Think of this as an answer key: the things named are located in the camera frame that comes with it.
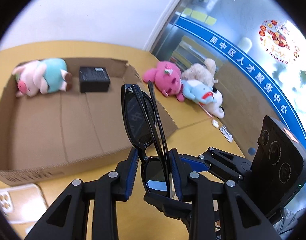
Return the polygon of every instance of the camera lens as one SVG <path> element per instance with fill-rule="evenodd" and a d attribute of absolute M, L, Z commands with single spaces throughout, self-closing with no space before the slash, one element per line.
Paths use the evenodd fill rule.
<path fill-rule="evenodd" d="M 269 142 L 269 132 L 267 130 L 264 130 L 262 133 L 262 142 L 263 145 L 267 145 Z"/>
<path fill-rule="evenodd" d="M 291 176 L 291 166 L 288 163 L 283 163 L 279 170 L 279 179 L 285 184 L 289 181 Z"/>
<path fill-rule="evenodd" d="M 269 149 L 269 159 L 272 165 L 276 165 L 281 158 L 281 147 L 277 141 L 274 141 Z"/>

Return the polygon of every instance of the blue plush clothing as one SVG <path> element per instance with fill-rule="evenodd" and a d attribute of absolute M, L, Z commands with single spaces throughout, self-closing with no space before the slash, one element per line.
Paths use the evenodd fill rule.
<path fill-rule="evenodd" d="M 54 93 L 60 89 L 63 84 L 61 70 L 67 71 L 67 65 L 61 58 L 49 58 L 42 60 L 41 63 L 46 63 L 46 71 L 43 75 L 48 84 L 48 93 Z"/>
<path fill-rule="evenodd" d="M 216 103 L 214 99 L 212 88 L 209 88 L 207 85 L 203 84 L 198 80 L 182 80 L 183 84 L 183 95 L 187 99 L 192 100 L 196 104 L 209 104 Z"/>

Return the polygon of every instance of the sunglasses temple arm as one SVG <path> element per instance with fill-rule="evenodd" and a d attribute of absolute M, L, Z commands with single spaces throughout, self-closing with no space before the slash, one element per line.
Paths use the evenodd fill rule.
<path fill-rule="evenodd" d="M 133 93 L 135 94 L 135 98 L 136 98 L 136 100 L 137 100 L 137 102 L 138 102 L 138 104 L 141 108 L 141 111 L 142 111 L 142 114 L 144 116 L 145 122 L 149 127 L 149 130 L 150 130 L 153 142 L 154 142 L 154 146 L 157 150 L 157 154 L 161 158 L 161 165 L 162 165 L 162 169 L 163 169 L 163 173 L 164 173 L 164 177 L 165 177 L 165 181 L 166 181 L 166 186 L 167 186 L 167 189 L 168 189 L 167 190 L 167 195 L 168 195 L 168 197 L 170 197 L 171 192 L 170 192 L 170 179 L 169 179 L 169 175 L 168 175 L 168 169 L 167 169 L 167 166 L 166 166 L 166 161 L 164 159 L 163 150 L 162 150 L 161 144 L 160 144 L 158 136 L 157 136 L 157 131 L 156 131 L 155 125 L 153 124 L 153 121 L 152 121 L 152 116 L 151 116 L 149 111 L 148 111 L 148 113 L 145 111 L 144 104 L 146 105 L 146 103 L 144 101 L 143 94 L 142 94 L 142 91 L 141 91 L 140 87 L 132 85 L 132 90 L 133 90 Z"/>
<path fill-rule="evenodd" d="M 158 113 L 158 109 L 157 109 L 157 105 L 156 105 L 156 99 L 155 99 L 155 93 L 154 93 L 154 88 L 153 88 L 153 84 L 151 81 L 149 81 L 148 83 L 148 90 L 150 92 L 150 96 L 151 96 L 151 100 L 152 100 L 152 104 L 153 104 L 153 109 L 155 112 L 155 116 L 157 119 L 157 125 L 158 128 L 160 130 L 160 135 L 161 135 L 161 140 L 162 140 L 162 145 L 163 145 L 163 157 L 164 157 L 164 163 L 166 165 L 166 182 L 168 184 L 168 193 L 171 195 L 171 191 L 172 191 L 172 175 L 171 175 L 171 162 L 169 160 L 169 152 L 168 152 L 168 148 L 167 148 L 167 144 L 166 144 L 166 139 L 165 139 L 165 134 L 164 134 L 164 130 L 163 130 L 163 126 L 162 126 L 162 122 L 160 119 L 160 115 Z"/>

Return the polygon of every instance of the orange sticker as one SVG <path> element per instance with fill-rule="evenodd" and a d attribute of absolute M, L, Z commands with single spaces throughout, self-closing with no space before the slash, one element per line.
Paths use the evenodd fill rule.
<path fill-rule="evenodd" d="M 283 129 L 284 129 L 284 131 L 287 133 L 287 135 L 289 135 L 289 137 L 291 138 L 292 141 L 295 141 L 296 143 L 299 143 L 299 142 L 297 141 L 297 139 L 293 136 L 293 134 L 292 134 L 289 130 L 287 130 L 287 129 L 285 129 L 285 128 L 283 128 Z"/>

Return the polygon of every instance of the sunglasses lens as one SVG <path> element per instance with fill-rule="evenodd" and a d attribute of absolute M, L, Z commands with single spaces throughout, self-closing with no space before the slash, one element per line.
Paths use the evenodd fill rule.
<path fill-rule="evenodd" d="M 165 177 L 159 160 L 151 161 L 147 164 L 145 182 L 150 192 L 163 196 L 167 195 Z"/>
<path fill-rule="evenodd" d="M 152 103 L 148 98 L 143 96 L 148 109 L 146 109 L 153 118 L 154 123 L 155 115 L 153 112 Z M 126 94 L 126 114 L 128 117 L 129 132 L 135 143 L 145 144 L 152 141 L 150 130 L 145 122 L 144 115 L 136 100 L 134 94 Z"/>

